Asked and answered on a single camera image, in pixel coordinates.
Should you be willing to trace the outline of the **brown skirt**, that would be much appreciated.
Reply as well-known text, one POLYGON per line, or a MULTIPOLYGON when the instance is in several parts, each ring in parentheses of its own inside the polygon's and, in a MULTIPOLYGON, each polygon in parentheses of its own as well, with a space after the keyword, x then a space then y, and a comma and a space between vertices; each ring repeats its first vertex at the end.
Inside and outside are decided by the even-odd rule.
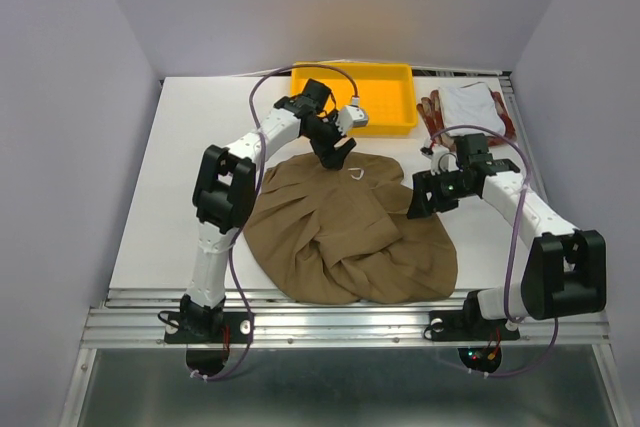
POLYGON ((449 297, 457 253, 436 216, 410 220, 412 191, 390 157, 348 155, 324 168, 312 153, 269 168, 244 238, 255 261, 289 298, 339 305, 449 297))

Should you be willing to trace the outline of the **red plaid skirt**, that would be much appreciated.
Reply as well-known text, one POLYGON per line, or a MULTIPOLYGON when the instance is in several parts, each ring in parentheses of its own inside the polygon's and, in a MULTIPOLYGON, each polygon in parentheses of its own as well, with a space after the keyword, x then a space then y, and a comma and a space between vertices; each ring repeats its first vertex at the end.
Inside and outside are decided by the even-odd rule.
MULTIPOLYGON (((440 101, 438 98, 438 88, 433 90, 428 96, 423 97, 416 106, 417 111, 430 134, 445 128, 441 115, 440 101)), ((516 130, 513 121, 507 112, 502 95, 494 90, 491 90, 491 92, 498 115, 505 124, 506 132, 502 136, 509 140, 515 140, 516 130)))

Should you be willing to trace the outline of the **white skirt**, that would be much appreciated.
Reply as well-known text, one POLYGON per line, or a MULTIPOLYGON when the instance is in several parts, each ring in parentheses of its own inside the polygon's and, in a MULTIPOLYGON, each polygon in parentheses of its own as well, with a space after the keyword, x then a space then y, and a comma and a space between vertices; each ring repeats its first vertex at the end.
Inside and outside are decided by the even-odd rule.
POLYGON ((486 83, 478 82, 464 87, 442 86, 437 92, 445 128, 473 125, 501 135, 506 132, 486 83))

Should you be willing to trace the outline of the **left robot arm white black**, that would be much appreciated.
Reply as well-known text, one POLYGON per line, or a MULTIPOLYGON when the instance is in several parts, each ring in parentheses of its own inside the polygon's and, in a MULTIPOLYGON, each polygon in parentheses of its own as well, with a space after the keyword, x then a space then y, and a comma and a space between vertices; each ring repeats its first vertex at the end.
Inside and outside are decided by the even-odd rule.
POLYGON ((198 220, 198 247, 192 280, 176 312, 162 311, 168 344, 216 343, 229 337, 223 320, 225 278, 234 244, 248 221, 261 187, 266 161, 289 143, 304 137, 321 165, 343 167, 355 147, 348 138, 367 124, 360 98, 331 111, 325 109, 331 89, 309 80, 301 93, 279 99, 253 131, 203 153, 192 203, 198 220))

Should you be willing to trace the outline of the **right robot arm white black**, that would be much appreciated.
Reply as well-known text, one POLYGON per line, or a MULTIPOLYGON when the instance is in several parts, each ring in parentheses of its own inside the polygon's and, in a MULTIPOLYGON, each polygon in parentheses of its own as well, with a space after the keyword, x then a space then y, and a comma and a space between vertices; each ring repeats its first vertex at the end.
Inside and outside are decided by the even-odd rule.
POLYGON ((435 341, 519 336, 517 323, 559 319, 604 310, 607 302, 606 242, 596 230, 581 230, 529 188, 522 164, 495 158, 481 133, 459 136, 453 148, 426 141, 430 161, 413 174, 408 218, 450 212, 460 200, 477 197, 511 226, 510 245, 523 243, 528 258, 522 278, 506 271, 503 285, 467 294, 463 306, 432 314, 427 329, 435 341))

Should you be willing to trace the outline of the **yellow plastic tray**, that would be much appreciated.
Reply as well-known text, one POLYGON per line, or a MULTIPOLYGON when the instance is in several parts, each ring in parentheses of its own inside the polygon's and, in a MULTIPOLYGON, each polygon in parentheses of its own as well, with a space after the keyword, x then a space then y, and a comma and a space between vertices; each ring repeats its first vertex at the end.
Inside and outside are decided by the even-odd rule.
MULTIPOLYGON (((407 137, 417 125, 417 98, 413 74, 408 64, 327 62, 355 81, 360 105, 366 111, 369 122, 355 128, 356 137, 407 137)), ((328 86, 339 107, 351 100, 353 86, 342 74, 331 69, 303 67, 291 74, 291 94, 298 94, 309 79, 328 86)))

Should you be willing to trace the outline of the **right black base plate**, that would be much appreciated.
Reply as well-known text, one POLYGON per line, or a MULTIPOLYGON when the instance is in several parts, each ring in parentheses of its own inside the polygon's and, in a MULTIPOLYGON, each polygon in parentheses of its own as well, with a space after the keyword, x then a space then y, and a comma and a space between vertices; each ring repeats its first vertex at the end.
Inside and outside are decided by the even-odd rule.
POLYGON ((462 310, 433 310, 422 336, 433 342, 516 341, 520 332, 507 329, 505 320, 468 317, 462 310))

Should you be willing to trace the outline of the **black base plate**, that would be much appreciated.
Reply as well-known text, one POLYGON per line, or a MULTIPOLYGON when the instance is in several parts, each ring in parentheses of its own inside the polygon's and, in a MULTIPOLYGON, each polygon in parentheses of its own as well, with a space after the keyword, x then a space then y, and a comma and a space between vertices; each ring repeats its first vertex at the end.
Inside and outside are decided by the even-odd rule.
POLYGON ((468 317, 462 310, 433 310, 422 336, 433 342, 516 341, 520 332, 507 329, 505 320, 468 317))
POLYGON ((167 311, 169 325, 165 326, 163 341, 169 345, 190 344, 246 344, 249 341, 250 321, 246 312, 229 312, 214 333, 196 334, 179 324, 178 313, 167 311))

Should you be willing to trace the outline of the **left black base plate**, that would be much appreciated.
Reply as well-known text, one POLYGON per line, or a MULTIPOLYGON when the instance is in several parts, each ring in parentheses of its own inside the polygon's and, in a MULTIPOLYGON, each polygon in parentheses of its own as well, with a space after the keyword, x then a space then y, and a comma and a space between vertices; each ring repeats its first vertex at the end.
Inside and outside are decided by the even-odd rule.
POLYGON ((178 313, 167 311, 169 325, 165 326, 163 341, 169 345, 190 344, 246 344, 249 341, 250 321, 246 312, 229 312, 214 333, 196 334, 179 324, 178 313))

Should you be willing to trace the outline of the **aluminium frame rail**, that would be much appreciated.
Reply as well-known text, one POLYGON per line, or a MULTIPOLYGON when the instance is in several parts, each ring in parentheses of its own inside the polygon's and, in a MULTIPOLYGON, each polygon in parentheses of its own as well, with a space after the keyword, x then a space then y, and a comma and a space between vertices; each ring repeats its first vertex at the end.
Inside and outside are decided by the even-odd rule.
MULTIPOLYGON (((161 310, 178 307, 175 289, 112 289, 87 315, 81 346, 93 349, 164 346, 161 310)), ((465 291, 443 301, 398 305, 358 302, 344 306, 303 304, 274 289, 227 294, 225 309, 255 315, 256 349, 428 347, 422 336, 431 312, 461 307, 465 291)))

